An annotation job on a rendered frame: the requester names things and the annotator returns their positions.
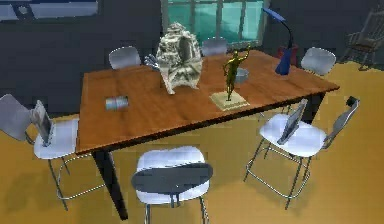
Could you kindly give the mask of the brown wooden dining table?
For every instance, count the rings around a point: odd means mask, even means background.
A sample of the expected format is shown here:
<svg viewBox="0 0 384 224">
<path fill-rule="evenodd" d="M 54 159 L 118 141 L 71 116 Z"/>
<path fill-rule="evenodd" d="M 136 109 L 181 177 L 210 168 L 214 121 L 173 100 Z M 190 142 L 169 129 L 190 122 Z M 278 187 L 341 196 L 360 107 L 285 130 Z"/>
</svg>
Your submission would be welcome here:
<svg viewBox="0 0 384 224">
<path fill-rule="evenodd" d="M 226 55 L 204 59 L 198 88 L 180 86 L 173 95 L 160 85 L 161 76 L 147 66 L 101 70 L 83 77 L 76 153 L 91 153 L 121 220 L 128 210 L 109 153 L 114 150 L 223 123 L 299 102 L 308 106 L 302 120 L 310 124 L 326 93 L 338 85 L 299 68 L 285 76 L 274 72 L 278 60 L 253 50 L 242 67 L 250 72 L 237 92 L 246 107 L 222 111 L 210 99 L 224 89 Z M 127 96 L 129 105 L 107 110 L 110 97 Z"/>
</svg>

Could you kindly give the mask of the golden figure statue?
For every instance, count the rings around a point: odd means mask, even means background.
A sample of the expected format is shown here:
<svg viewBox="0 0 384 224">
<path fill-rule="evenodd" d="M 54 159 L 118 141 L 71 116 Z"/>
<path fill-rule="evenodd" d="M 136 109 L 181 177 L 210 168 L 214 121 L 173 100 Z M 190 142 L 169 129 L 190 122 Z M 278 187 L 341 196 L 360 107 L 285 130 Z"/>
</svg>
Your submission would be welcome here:
<svg viewBox="0 0 384 224">
<path fill-rule="evenodd" d="M 226 91 L 213 93 L 210 99 L 222 111 L 228 111 L 243 106 L 248 102 L 234 91 L 237 71 L 240 64 L 249 56 L 250 48 L 244 56 L 240 57 L 237 50 L 232 53 L 232 57 L 223 65 L 224 76 L 226 77 Z"/>
</svg>

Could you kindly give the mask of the grey round bowl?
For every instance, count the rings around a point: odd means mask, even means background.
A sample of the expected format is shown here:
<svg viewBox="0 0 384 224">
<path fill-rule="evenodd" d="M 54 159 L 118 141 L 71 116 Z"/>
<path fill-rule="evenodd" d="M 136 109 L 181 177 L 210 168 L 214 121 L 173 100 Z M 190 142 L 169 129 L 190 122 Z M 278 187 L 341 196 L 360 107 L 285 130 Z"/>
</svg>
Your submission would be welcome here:
<svg viewBox="0 0 384 224">
<path fill-rule="evenodd" d="M 237 69 L 237 74 L 236 74 L 236 83 L 243 83 L 248 79 L 249 71 L 244 68 L 238 68 Z"/>
</svg>

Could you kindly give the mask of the clear glass object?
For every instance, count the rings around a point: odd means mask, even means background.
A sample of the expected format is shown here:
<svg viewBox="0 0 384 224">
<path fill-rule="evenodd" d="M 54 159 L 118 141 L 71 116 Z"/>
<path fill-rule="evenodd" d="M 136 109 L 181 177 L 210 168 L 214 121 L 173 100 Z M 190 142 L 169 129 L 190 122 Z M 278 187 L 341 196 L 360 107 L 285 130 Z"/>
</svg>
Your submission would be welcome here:
<svg viewBox="0 0 384 224">
<path fill-rule="evenodd" d="M 160 70 L 157 59 L 152 54 L 145 56 L 144 62 L 147 66 L 151 67 L 153 70 L 157 70 L 157 71 Z"/>
</svg>

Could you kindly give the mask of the white chair with metal legs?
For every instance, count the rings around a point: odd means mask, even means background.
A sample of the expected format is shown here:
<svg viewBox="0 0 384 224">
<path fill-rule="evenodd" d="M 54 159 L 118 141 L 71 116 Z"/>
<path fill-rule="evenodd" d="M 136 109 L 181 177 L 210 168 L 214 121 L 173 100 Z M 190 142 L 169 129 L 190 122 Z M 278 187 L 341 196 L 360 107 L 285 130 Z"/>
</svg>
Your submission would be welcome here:
<svg viewBox="0 0 384 224">
<path fill-rule="evenodd" d="M 140 156 L 131 185 L 145 205 L 144 224 L 151 224 L 151 206 L 169 204 L 179 207 L 183 201 L 198 199 L 202 224 L 210 224 L 203 195 L 208 192 L 213 167 L 194 146 L 160 149 Z"/>
<path fill-rule="evenodd" d="M 227 40 L 225 38 L 210 38 L 202 42 L 201 48 L 204 56 L 225 54 L 227 52 Z"/>
<path fill-rule="evenodd" d="M 323 48 L 311 47 L 305 52 L 300 65 L 304 70 L 324 76 L 331 71 L 335 63 L 334 53 Z"/>
<path fill-rule="evenodd" d="M 321 150 L 327 149 L 332 144 L 336 136 L 347 125 L 348 121 L 359 108 L 359 105 L 360 100 L 358 99 L 352 107 L 348 106 L 349 109 L 339 115 L 335 120 L 332 131 L 329 134 L 316 126 L 303 122 L 302 116 L 299 121 L 298 129 L 283 145 L 279 145 L 277 141 L 281 137 L 287 119 L 292 113 L 279 113 L 274 115 L 259 130 L 261 141 L 257 146 L 253 157 L 245 166 L 243 181 L 246 181 L 249 176 L 257 179 L 273 192 L 285 198 L 287 200 L 285 209 L 288 209 L 291 200 L 297 198 L 306 186 L 310 177 L 309 167 L 312 158 Z M 252 171 L 254 161 L 256 160 L 257 155 L 262 151 L 264 151 L 264 158 L 266 158 L 267 154 L 272 151 L 298 164 L 293 184 L 288 195 L 283 194 Z"/>
<path fill-rule="evenodd" d="M 13 95 L 3 95 L 0 98 L 0 130 L 13 139 L 27 141 L 33 147 L 34 155 L 48 162 L 57 198 L 61 200 L 64 209 L 68 210 L 68 200 L 105 187 L 102 184 L 71 196 L 63 195 L 60 187 L 62 169 L 70 173 L 68 163 L 91 156 L 91 153 L 74 156 L 79 119 L 54 122 L 50 118 L 53 123 L 51 143 L 44 147 L 38 129 L 31 121 L 31 112 L 32 109 L 26 108 Z"/>
<path fill-rule="evenodd" d="M 114 70 L 141 64 L 139 53 L 133 46 L 116 48 L 109 53 L 108 58 Z"/>
</svg>

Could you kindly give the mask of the grey laptop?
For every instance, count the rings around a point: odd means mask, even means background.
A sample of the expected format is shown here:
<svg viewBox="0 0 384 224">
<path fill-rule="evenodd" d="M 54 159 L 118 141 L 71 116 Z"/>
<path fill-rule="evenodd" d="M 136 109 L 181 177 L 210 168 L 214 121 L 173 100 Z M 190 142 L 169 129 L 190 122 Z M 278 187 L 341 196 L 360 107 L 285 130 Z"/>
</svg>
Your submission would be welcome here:
<svg viewBox="0 0 384 224">
<path fill-rule="evenodd" d="M 32 109 L 31 121 L 38 129 L 38 132 L 43 140 L 43 146 L 49 146 L 52 138 L 53 123 L 40 100 L 36 101 L 36 105 Z"/>
<path fill-rule="evenodd" d="M 289 138 L 294 134 L 294 132 L 298 129 L 299 121 L 303 116 L 303 112 L 306 108 L 307 102 L 307 99 L 302 99 L 297 109 L 288 117 L 284 131 L 277 141 L 279 145 L 285 144 L 289 140 Z"/>
</svg>

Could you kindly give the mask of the blue desk lamp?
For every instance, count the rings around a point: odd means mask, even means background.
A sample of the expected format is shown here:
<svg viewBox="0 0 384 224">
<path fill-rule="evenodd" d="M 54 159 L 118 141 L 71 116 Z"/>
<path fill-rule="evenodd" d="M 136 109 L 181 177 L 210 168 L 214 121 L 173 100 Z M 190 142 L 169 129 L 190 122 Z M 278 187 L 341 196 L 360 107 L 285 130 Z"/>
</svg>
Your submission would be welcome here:
<svg viewBox="0 0 384 224">
<path fill-rule="evenodd" d="M 279 75 L 282 75 L 282 76 L 288 75 L 290 72 L 291 56 L 292 56 L 292 48 L 293 48 L 293 40 L 294 40 L 292 30 L 287 25 L 286 19 L 283 16 L 281 16 L 279 13 L 275 12 L 270 8 L 265 8 L 265 7 L 262 8 L 262 11 L 267 15 L 269 15 L 274 20 L 278 21 L 280 24 L 282 24 L 288 31 L 287 47 L 283 50 L 283 54 L 282 54 L 282 57 L 280 58 L 280 62 L 275 69 L 275 72 Z"/>
</svg>

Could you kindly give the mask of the dark wooden rocking chair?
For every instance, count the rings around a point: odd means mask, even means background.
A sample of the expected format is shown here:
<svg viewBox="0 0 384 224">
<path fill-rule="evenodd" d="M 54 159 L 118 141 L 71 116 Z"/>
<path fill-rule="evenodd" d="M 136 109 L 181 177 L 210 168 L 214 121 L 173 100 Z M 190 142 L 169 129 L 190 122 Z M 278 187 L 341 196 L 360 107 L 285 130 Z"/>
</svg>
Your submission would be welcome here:
<svg viewBox="0 0 384 224">
<path fill-rule="evenodd" d="M 377 50 L 384 44 L 384 6 L 378 5 L 370 10 L 359 32 L 346 35 L 346 50 L 339 59 L 346 63 L 360 57 L 359 71 L 367 71 L 375 64 Z"/>
</svg>

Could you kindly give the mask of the window with white frame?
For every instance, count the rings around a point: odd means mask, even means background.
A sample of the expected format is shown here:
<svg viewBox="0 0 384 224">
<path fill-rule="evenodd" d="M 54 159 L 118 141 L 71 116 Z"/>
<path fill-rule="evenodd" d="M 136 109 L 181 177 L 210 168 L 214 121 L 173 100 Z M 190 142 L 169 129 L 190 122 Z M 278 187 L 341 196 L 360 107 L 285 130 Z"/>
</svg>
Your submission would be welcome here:
<svg viewBox="0 0 384 224">
<path fill-rule="evenodd" d="M 195 34 L 199 43 L 222 37 L 232 49 L 261 46 L 267 22 L 263 8 L 271 0 L 160 0 L 162 27 L 174 22 Z"/>
</svg>

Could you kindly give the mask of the framed wall picture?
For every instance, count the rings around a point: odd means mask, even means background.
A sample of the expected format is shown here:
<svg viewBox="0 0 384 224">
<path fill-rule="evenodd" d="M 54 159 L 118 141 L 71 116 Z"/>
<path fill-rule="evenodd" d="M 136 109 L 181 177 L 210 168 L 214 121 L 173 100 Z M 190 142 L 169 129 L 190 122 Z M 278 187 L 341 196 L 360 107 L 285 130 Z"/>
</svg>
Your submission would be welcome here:
<svg viewBox="0 0 384 224">
<path fill-rule="evenodd" d="M 0 0 L 0 21 L 93 16 L 98 0 Z"/>
</svg>

